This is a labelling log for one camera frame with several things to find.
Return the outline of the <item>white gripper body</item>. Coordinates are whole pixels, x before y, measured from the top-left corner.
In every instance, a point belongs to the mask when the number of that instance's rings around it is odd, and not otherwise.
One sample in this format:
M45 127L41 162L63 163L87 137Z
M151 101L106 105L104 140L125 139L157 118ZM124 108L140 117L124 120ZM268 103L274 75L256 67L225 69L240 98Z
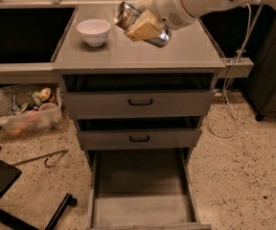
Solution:
M196 22L186 12L181 0L152 0L150 10L171 30L179 30Z

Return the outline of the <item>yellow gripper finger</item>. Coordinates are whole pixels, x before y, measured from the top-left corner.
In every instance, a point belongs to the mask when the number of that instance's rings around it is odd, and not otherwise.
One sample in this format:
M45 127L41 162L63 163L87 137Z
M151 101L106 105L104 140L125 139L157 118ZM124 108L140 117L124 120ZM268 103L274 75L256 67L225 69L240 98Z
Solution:
M164 24L150 11L145 10L135 22L125 30L125 35L132 41L152 39L161 35Z
M139 11L144 11L144 10L147 10L151 7L151 4L152 4L152 0L138 0L136 2L136 8L139 10Z

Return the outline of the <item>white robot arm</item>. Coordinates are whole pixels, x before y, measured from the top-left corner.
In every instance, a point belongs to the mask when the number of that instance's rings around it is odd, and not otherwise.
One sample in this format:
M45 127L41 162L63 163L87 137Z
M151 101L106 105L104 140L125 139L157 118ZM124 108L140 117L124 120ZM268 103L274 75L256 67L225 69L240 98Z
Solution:
M179 30L193 24L197 18L211 12L221 12L244 6L255 0L140 0L134 5L142 12L125 30L133 41L160 36L164 27ZM276 0L259 0L276 11Z

